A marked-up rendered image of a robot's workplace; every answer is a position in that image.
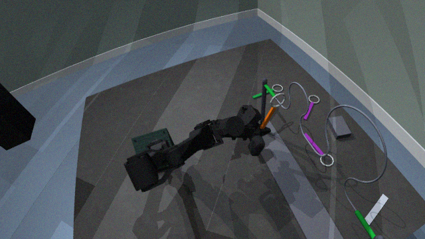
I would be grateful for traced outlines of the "orange handle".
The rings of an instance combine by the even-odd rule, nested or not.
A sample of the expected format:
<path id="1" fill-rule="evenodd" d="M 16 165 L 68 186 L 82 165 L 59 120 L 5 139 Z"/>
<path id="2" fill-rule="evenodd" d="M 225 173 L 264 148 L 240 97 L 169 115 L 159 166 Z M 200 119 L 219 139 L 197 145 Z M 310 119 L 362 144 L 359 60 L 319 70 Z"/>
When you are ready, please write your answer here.
<path id="1" fill-rule="evenodd" d="M 262 125 L 260 126 L 260 129 L 264 129 L 264 128 L 266 127 L 266 124 L 268 123 L 268 121 L 269 121 L 269 120 L 270 120 L 270 118 L 272 117 L 273 113 L 275 112 L 275 109 L 276 109 L 277 107 L 280 107 L 280 106 L 281 106 L 280 104 L 279 104 L 279 105 L 277 105 L 277 106 L 273 106 L 273 105 L 272 105 L 272 102 L 274 101 L 274 98 L 275 98 L 275 97 L 277 97 L 277 96 L 279 96 L 279 95 L 283 95 L 283 96 L 284 96 L 284 99 L 283 99 L 283 101 L 282 101 L 281 105 L 285 102 L 285 100 L 286 100 L 286 95 L 285 95 L 284 93 L 276 94 L 276 95 L 272 98 L 272 100 L 270 101 L 270 105 L 271 105 L 272 107 L 271 107 L 270 111 L 268 112 L 268 114 L 267 114 L 267 116 L 266 116 L 266 119 L 264 120 L 264 122 L 263 122 L 263 123 L 262 123 Z"/>

